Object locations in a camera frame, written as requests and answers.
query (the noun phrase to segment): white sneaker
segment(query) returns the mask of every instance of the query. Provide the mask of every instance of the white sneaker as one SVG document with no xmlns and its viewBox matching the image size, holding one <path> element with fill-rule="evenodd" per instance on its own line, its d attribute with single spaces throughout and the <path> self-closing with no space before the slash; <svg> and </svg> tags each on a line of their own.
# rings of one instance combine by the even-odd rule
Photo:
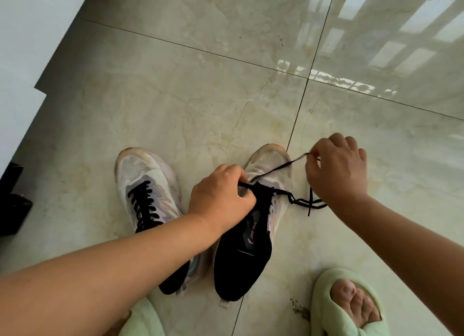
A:
<svg viewBox="0 0 464 336">
<path fill-rule="evenodd" d="M 287 151 L 277 144 L 260 147 L 247 161 L 248 181 L 290 161 Z M 274 187 L 293 189 L 292 166 L 258 178 L 266 186 L 256 196 L 256 205 L 235 227 L 224 233 L 214 256 L 214 286 L 225 301 L 237 301 L 252 287 L 270 259 L 275 233 L 288 207 L 288 199 L 274 195 Z"/>
<path fill-rule="evenodd" d="M 116 188 L 136 233 L 182 216 L 181 189 L 171 167 L 155 153 L 127 148 L 115 163 Z M 183 293 L 201 279 L 211 262 L 209 250 L 192 257 L 159 285 L 164 294 Z"/>
</svg>

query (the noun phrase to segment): black shoelace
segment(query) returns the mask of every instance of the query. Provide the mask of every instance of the black shoelace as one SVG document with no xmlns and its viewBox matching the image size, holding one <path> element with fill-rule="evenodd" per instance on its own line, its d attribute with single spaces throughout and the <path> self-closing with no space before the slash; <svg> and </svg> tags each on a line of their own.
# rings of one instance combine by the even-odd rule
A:
<svg viewBox="0 0 464 336">
<path fill-rule="evenodd" d="M 255 176 L 255 177 L 252 178 L 250 183 L 239 182 L 239 186 L 250 189 L 253 192 L 253 194 L 255 194 L 255 195 L 257 195 L 257 193 L 260 194 L 260 193 L 263 193 L 263 192 L 272 193 L 272 195 L 274 195 L 274 194 L 276 194 L 276 195 L 286 195 L 289 202 L 290 202 L 290 204 L 296 204 L 296 205 L 308 208 L 308 216 L 309 216 L 310 213 L 311 213 L 311 209 L 322 209 L 322 208 L 325 208 L 327 206 L 327 204 L 323 203 L 323 201 L 321 199 L 314 200 L 314 198 L 313 198 L 313 189 L 311 187 L 310 187 L 310 199 L 306 200 L 306 199 L 302 199 L 302 198 L 296 199 L 294 197 L 294 195 L 292 193 L 290 193 L 290 192 L 284 191 L 282 189 L 277 189 L 277 188 L 274 188 L 274 187 L 268 187 L 268 186 L 260 184 L 259 182 L 255 182 L 258 178 L 266 176 L 266 175 L 270 174 L 271 172 L 274 172 L 274 171 L 283 169 L 283 168 L 285 168 L 287 166 L 290 166 L 295 161 L 298 161 L 299 159 L 301 159 L 301 158 L 303 158 L 303 157 L 305 157 L 306 155 L 309 155 L 309 154 L 310 154 L 309 152 L 305 152 L 303 155 L 301 155 L 300 157 L 296 158 L 293 161 L 286 162 L 286 163 L 280 165 L 279 167 L 276 167 L 275 169 L 270 170 L 269 172 L 266 172 L 266 173 L 264 173 L 262 175 Z"/>
<path fill-rule="evenodd" d="M 150 193 L 153 190 L 148 189 L 149 184 L 150 181 L 143 181 L 127 193 L 128 198 L 132 195 L 130 202 L 134 206 L 137 215 L 136 233 L 157 227 L 163 223 L 154 221 L 153 218 L 159 218 L 160 216 L 155 212 L 150 212 L 150 210 L 156 211 L 156 208 L 152 205 L 153 199 L 150 198 Z"/>
</svg>

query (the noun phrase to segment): tile floor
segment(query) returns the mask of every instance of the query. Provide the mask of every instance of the tile floor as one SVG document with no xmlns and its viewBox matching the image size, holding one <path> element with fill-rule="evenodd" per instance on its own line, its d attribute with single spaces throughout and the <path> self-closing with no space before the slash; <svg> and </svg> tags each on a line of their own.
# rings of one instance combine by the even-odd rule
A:
<svg viewBox="0 0 464 336">
<path fill-rule="evenodd" d="M 47 98 L 15 160 L 34 202 L 4 241 L 6 273 L 130 234 L 113 163 L 157 152 L 192 186 L 265 143 L 296 157 L 333 132 L 369 156 L 369 191 L 464 244 L 464 0 L 87 0 L 38 83 Z M 296 195 L 305 197 L 303 163 Z M 172 335 L 308 335 L 324 268 L 361 273 L 392 335 L 447 331 L 329 209 L 291 207 L 265 271 L 218 307 L 208 276 L 150 298 Z"/>
</svg>

